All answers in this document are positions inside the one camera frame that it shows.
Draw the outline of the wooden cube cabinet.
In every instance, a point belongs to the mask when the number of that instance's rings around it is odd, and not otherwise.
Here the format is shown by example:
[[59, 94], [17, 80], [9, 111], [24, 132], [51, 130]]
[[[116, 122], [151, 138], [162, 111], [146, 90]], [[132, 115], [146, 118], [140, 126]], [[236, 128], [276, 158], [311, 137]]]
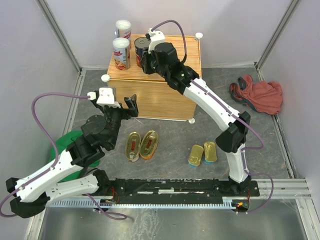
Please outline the wooden cube cabinet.
[[125, 105], [124, 97], [137, 96], [138, 116], [140, 118], [190, 121], [195, 114], [196, 103], [169, 87], [157, 73], [145, 74], [137, 66], [134, 41], [139, 34], [131, 35], [130, 68], [118, 70], [113, 56], [108, 66], [109, 87], [116, 89], [116, 101]]

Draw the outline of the dark blue round can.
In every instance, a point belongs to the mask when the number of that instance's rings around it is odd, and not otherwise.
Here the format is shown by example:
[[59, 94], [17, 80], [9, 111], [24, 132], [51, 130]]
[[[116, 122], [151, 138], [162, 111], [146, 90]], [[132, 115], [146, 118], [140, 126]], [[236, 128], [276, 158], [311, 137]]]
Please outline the dark blue round can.
[[149, 45], [150, 45], [150, 40], [143, 36], [143, 37], [138, 37], [135, 41], [134, 41], [134, 47], [135, 47], [135, 56], [136, 56], [136, 64], [138, 67], [142, 67], [141, 66], [141, 60], [143, 57], [143, 54], [145, 52], [148, 52], [149, 50]]

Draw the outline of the tall white-lid can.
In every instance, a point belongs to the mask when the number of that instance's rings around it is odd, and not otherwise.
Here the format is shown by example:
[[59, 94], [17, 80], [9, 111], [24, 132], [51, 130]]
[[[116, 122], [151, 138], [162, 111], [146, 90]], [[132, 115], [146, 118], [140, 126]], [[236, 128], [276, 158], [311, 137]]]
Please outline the tall white-lid can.
[[113, 58], [118, 70], [128, 70], [130, 62], [130, 42], [127, 38], [118, 37], [112, 41]]
[[125, 19], [117, 20], [115, 23], [117, 38], [126, 38], [131, 41], [131, 22]]

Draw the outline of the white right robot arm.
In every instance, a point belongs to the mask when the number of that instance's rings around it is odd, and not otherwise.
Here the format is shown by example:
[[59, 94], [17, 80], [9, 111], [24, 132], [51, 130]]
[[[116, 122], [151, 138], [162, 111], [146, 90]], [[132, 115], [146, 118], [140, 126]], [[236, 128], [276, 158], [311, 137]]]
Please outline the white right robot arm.
[[240, 113], [217, 96], [197, 72], [179, 60], [172, 43], [149, 44], [140, 65], [145, 74], [160, 75], [170, 88], [195, 102], [215, 121], [222, 131], [215, 143], [227, 157], [229, 189], [236, 196], [246, 192], [251, 180], [245, 158], [250, 114]]

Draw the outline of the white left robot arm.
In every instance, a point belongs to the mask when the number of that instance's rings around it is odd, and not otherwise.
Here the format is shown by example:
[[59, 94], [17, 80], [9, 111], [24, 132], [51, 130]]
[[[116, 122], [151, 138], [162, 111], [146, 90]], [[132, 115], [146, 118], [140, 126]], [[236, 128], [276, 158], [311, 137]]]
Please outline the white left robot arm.
[[57, 92], [56, 96], [89, 100], [102, 114], [91, 116], [81, 126], [81, 135], [62, 152], [52, 141], [54, 159], [47, 165], [24, 178], [6, 180], [9, 194], [4, 201], [10, 201], [11, 218], [36, 216], [47, 206], [77, 195], [106, 195], [111, 189], [111, 182], [104, 170], [67, 182], [62, 180], [100, 160], [105, 151], [114, 150], [122, 121], [139, 115], [136, 94], [124, 98], [127, 108], [118, 102], [100, 102], [97, 90], [86, 96], [62, 92]]

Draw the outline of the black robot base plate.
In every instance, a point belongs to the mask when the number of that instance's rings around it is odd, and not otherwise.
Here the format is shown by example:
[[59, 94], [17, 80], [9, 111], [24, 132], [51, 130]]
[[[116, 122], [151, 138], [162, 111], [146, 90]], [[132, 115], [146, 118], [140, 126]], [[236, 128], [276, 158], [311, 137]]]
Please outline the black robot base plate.
[[145, 195], [173, 195], [195, 197], [258, 197], [258, 183], [250, 180], [246, 186], [240, 187], [229, 180], [218, 179], [122, 179], [112, 180], [102, 191], [94, 193], [94, 197], [115, 197], [115, 202], [122, 199], [141, 199]]

